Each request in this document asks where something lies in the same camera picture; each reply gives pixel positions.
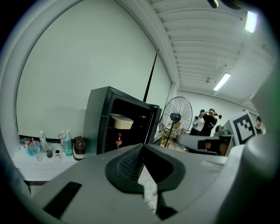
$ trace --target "plastic container lid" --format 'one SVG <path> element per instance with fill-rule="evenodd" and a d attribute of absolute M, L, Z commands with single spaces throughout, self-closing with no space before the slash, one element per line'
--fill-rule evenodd
<path fill-rule="evenodd" d="M 132 119 L 129 119 L 123 115 L 120 115 L 120 114 L 111 114 L 111 117 L 115 120 L 115 121 L 118 121 L 118 122 L 124 122 L 124 123 L 131 123 L 133 124 L 133 120 Z"/>

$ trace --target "plastic bottle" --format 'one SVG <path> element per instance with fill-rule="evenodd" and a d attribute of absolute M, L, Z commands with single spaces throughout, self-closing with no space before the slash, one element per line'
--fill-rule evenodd
<path fill-rule="evenodd" d="M 64 148 L 65 148 L 65 154 L 66 156 L 72 156 L 73 150 L 72 150 L 72 140 L 70 131 L 66 131 L 66 138 L 64 139 Z"/>
<path fill-rule="evenodd" d="M 64 147 L 64 139 L 60 139 L 60 144 L 62 147 L 62 151 L 65 152 L 65 147 Z"/>
<path fill-rule="evenodd" d="M 47 146 L 47 141 L 46 141 L 46 135 L 44 134 L 43 131 L 40 131 L 40 143 L 42 146 L 42 149 L 44 152 L 46 152 L 48 150 L 48 146 Z"/>

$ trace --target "black mini fridge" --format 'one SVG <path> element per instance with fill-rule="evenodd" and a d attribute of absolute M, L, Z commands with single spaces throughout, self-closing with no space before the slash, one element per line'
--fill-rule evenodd
<path fill-rule="evenodd" d="M 115 128 L 111 114 L 133 120 L 132 127 Z M 85 156 L 116 149 L 118 133 L 122 134 L 120 147 L 152 143 L 160 115 L 159 106 L 145 103 L 110 86 L 91 90 L 84 119 Z"/>

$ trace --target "fan stand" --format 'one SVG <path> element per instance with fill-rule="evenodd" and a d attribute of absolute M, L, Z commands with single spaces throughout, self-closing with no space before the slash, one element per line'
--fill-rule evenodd
<path fill-rule="evenodd" d="M 172 133 L 172 130 L 173 130 L 173 126 L 174 126 L 174 124 L 175 124 L 175 121 L 173 121 L 173 122 L 172 122 L 172 124 L 171 124 L 171 128 L 170 128 L 170 131 L 169 131 L 169 134 L 168 134 L 168 137 L 167 137 L 166 143 L 165 143 L 165 145 L 164 145 L 164 147 L 165 147 L 165 148 L 166 148 L 166 146 L 167 146 L 168 140 L 169 140 L 170 135 L 171 135 L 171 133 Z"/>

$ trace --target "white wall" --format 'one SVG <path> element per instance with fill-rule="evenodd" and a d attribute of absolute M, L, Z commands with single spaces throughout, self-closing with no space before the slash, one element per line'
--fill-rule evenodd
<path fill-rule="evenodd" d="M 204 94 L 198 94 L 188 91 L 178 91 L 178 96 L 183 96 L 190 102 L 192 106 L 193 118 L 194 116 L 199 115 L 201 109 L 205 109 L 206 111 L 208 111 L 210 108 L 213 108 L 216 113 L 223 116 L 221 120 L 218 119 L 217 125 L 224 125 L 228 121 L 228 119 L 243 112 L 243 110 L 248 110 L 255 115 L 258 114 L 256 111 L 250 110 L 236 103 L 232 103 L 230 101 L 222 100 L 212 96 L 207 96 Z"/>
<path fill-rule="evenodd" d="M 112 86 L 143 99 L 156 50 L 134 19 L 113 0 L 84 0 L 38 39 L 17 94 L 20 135 L 83 134 L 91 89 Z M 170 80 L 157 57 L 148 103 L 164 108 Z"/>

